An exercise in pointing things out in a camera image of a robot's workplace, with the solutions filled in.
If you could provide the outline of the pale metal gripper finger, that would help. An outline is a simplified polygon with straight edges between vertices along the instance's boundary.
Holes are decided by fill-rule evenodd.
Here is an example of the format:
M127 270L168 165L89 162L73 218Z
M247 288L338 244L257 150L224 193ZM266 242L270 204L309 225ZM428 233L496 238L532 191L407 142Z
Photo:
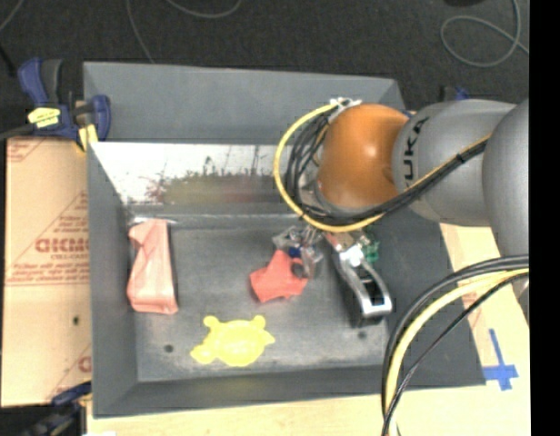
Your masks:
M303 248L302 263L305 278L315 278L318 265L323 261L324 253L320 248Z

